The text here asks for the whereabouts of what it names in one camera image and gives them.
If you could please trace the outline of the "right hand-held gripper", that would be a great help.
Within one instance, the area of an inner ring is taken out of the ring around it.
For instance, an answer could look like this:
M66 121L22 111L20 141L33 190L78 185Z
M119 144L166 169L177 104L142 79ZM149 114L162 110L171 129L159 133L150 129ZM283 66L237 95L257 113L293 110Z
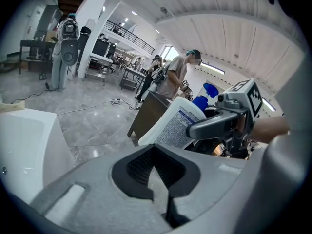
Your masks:
M262 108L262 96L254 79L240 81L218 95L217 114L200 120L186 128L192 139L220 138L223 156L247 157L245 138L251 133ZM244 132L236 130L240 116L245 116Z

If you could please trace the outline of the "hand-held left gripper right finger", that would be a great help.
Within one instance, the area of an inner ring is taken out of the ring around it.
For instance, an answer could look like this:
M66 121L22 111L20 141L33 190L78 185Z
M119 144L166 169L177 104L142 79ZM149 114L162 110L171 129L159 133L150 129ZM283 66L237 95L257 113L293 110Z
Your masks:
M201 155L155 145L175 165L163 218L170 234L290 233L305 184L305 134L276 137L249 160Z

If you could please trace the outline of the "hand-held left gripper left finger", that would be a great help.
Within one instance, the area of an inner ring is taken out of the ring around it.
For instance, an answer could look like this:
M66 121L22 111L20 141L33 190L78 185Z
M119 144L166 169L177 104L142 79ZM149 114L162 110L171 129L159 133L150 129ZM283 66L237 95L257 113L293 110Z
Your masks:
M30 204L17 199L23 216L43 234L164 234L172 227L150 199L127 196L112 168L139 147L93 158L45 187Z

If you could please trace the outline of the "person's right hand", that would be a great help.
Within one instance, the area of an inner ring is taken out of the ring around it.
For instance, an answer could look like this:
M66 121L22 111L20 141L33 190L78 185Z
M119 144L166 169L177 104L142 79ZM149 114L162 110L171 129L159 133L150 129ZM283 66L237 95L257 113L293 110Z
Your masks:
M237 119L237 125L236 125L236 130L237 131L239 131L241 133L244 132L245 120L246 120L245 116L240 116Z

